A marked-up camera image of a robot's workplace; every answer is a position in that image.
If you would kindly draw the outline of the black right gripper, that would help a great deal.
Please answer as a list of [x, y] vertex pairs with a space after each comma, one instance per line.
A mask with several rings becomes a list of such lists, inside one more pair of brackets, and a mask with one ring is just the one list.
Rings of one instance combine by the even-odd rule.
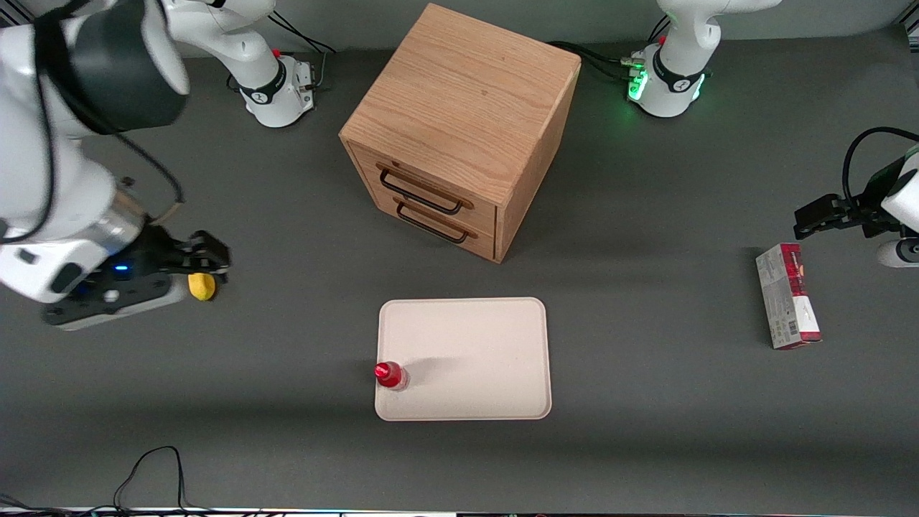
[[145, 226], [134, 241], [134, 269], [138, 274], [227, 274], [230, 260], [227, 246], [207, 231], [196, 231], [188, 238], [188, 258], [183, 243], [161, 226]]

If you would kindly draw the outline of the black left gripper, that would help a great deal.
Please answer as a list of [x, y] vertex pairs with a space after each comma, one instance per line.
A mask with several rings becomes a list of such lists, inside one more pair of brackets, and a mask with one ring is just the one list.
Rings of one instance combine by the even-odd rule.
[[882, 202], [899, 179], [905, 158], [899, 158], [870, 177], [859, 194], [861, 222], [854, 218], [852, 203], [837, 194], [818, 197], [796, 210], [794, 235], [804, 240], [829, 230], [844, 230], [861, 226], [864, 238], [876, 238], [883, 233], [900, 233], [899, 220], [882, 208]]

